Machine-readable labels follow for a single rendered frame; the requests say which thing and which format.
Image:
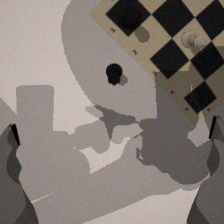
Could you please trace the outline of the black and cream chessboard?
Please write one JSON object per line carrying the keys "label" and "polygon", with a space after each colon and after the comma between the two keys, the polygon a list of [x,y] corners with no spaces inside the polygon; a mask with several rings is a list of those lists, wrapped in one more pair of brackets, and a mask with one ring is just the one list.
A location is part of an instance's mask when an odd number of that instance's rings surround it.
{"label": "black and cream chessboard", "polygon": [[[118,21],[126,6],[142,14],[133,28]],[[194,125],[224,102],[224,0],[101,0],[89,16]],[[189,30],[207,41],[205,48],[182,44]]]}

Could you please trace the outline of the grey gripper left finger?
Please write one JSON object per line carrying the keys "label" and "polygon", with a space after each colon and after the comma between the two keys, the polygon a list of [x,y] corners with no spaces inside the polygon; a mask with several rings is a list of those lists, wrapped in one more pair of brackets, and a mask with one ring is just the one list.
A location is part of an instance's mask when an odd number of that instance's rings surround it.
{"label": "grey gripper left finger", "polygon": [[39,224],[35,208],[19,180],[22,169],[16,156],[19,146],[17,127],[10,124],[0,136],[0,224]]}

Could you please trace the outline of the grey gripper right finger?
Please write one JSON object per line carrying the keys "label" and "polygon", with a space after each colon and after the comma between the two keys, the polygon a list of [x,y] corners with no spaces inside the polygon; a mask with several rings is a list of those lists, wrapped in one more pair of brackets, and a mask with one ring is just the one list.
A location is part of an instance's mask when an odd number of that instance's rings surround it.
{"label": "grey gripper right finger", "polygon": [[224,224],[224,121],[220,116],[213,117],[208,139],[212,142],[207,160],[211,177],[201,183],[187,224]]}

